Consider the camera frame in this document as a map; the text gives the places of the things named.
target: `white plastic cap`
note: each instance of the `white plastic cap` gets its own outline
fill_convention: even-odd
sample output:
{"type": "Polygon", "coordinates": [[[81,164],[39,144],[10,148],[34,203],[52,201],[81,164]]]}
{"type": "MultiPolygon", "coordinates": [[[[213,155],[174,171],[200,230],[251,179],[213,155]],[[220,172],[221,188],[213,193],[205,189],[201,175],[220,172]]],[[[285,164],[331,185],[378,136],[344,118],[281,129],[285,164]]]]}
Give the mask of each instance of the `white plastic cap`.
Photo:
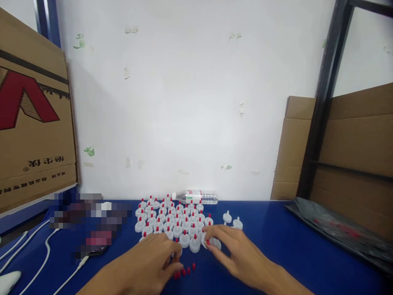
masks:
{"type": "Polygon", "coordinates": [[[232,216],[229,215],[229,210],[226,213],[224,213],[224,215],[222,216],[222,219],[224,219],[224,221],[226,223],[231,223],[232,222],[232,216]]]}
{"type": "Polygon", "coordinates": [[[243,223],[240,221],[239,216],[233,221],[233,227],[237,229],[243,229],[243,223]]]}
{"type": "Polygon", "coordinates": [[[197,234],[194,234],[190,240],[190,250],[192,253],[198,253],[201,248],[201,242],[197,238],[197,234]]]}

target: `charging cable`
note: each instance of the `charging cable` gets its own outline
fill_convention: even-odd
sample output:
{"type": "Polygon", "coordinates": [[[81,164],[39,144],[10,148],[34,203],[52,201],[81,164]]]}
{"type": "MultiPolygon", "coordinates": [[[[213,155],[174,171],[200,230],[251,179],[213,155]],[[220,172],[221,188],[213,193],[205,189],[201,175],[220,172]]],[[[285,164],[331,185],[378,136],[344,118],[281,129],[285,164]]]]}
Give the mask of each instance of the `charging cable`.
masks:
{"type": "Polygon", "coordinates": [[[46,250],[47,250],[47,251],[46,251],[45,260],[44,260],[44,262],[42,263],[42,265],[41,265],[40,269],[38,270],[38,272],[36,273],[36,275],[33,277],[33,279],[30,281],[30,283],[23,289],[23,291],[22,291],[21,293],[19,293],[19,295],[22,295],[22,294],[27,290],[27,288],[30,287],[30,285],[34,282],[34,280],[38,277],[38,275],[40,274],[40,272],[41,272],[42,269],[44,268],[46,262],[48,261],[49,254],[50,254],[50,246],[49,246],[48,241],[49,241],[50,237],[53,236],[58,230],[59,230],[59,229],[55,229],[55,230],[49,235],[49,237],[46,239],[46,241],[45,241],[45,246],[46,246],[46,250]]]}
{"type": "Polygon", "coordinates": [[[34,235],[45,225],[49,222],[49,219],[44,222],[43,224],[41,224],[41,226],[39,228],[37,228],[33,234],[22,244],[22,246],[15,251],[14,254],[12,254],[12,256],[8,259],[8,261],[5,263],[5,265],[2,267],[2,269],[0,270],[0,274],[3,272],[3,270],[10,264],[10,262],[14,259],[14,257],[30,242],[30,240],[34,237],[34,235]]]}
{"type": "Polygon", "coordinates": [[[86,261],[89,259],[89,256],[86,255],[81,262],[79,262],[79,265],[77,267],[77,269],[74,271],[74,273],[60,286],[59,289],[57,289],[57,291],[55,293],[53,293],[53,295],[56,295],[57,293],[60,292],[60,290],[72,279],[73,276],[75,276],[75,274],[78,272],[78,270],[81,269],[81,267],[86,263],[86,261]]]}
{"type": "Polygon", "coordinates": [[[6,256],[8,255],[9,252],[11,252],[16,246],[18,246],[18,244],[20,243],[20,241],[23,240],[23,238],[27,235],[27,233],[28,233],[28,231],[25,231],[25,232],[23,233],[23,235],[20,237],[19,241],[16,242],[16,244],[15,244],[14,246],[12,246],[12,248],[11,248],[10,250],[8,250],[7,252],[5,252],[5,253],[3,254],[3,256],[0,257],[0,260],[2,260],[4,257],[6,257],[6,256]]]}

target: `hand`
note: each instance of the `hand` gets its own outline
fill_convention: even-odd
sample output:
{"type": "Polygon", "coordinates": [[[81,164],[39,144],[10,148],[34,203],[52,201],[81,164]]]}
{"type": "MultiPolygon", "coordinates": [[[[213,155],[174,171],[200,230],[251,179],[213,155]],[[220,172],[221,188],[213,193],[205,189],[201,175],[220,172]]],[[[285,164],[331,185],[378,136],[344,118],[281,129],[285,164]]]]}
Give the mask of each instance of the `hand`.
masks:
{"type": "Polygon", "coordinates": [[[267,294],[312,294],[284,268],[267,259],[242,230],[226,225],[211,225],[203,230],[206,232],[206,241],[215,237],[227,246],[231,252],[230,258],[205,241],[206,247],[217,260],[246,285],[267,294]]]}
{"type": "Polygon", "coordinates": [[[181,245],[166,234],[150,234],[104,266],[77,295],[160,294],[168,280],[183,269],[180,254],[181,245]]]}

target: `bottle cap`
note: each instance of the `bottle cap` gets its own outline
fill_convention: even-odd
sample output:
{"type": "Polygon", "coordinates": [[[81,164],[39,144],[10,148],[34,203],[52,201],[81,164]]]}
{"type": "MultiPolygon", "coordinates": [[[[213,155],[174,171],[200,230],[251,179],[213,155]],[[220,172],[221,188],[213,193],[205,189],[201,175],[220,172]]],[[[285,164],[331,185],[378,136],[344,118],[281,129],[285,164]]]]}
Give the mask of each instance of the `bottle cap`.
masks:
{"type": "Polygon", "coordinates": [[[239,216],[233,221],[233,227],[237,229],[243,229],[243,223],[240,221],[239,216]]]}
{"type": "Polygon", "coordinates": [[[231,223],[232,222],[232,216],[229,215],[229,210],[223,214],[222,219],[226,222],[226,223],[231,223]]]}

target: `person's right hand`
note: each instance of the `person's right hand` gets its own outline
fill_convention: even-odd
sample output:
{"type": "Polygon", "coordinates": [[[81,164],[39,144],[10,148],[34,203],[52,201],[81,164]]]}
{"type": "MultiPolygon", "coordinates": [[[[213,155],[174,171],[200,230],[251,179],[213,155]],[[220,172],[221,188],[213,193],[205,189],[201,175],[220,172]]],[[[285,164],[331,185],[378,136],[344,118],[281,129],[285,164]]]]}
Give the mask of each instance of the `person's right hand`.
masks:
{"type": "Polygon", "coordinates": [[[273,263],[251,242],[244,232],[226,225],[204,227],[205,245],[234,277],[246,285],[267,294],[312,294],[297,282],[284,268],[273,263]],[[223,242],[231,252],[226,256],[214,245],[211,237],[223,242]]]}

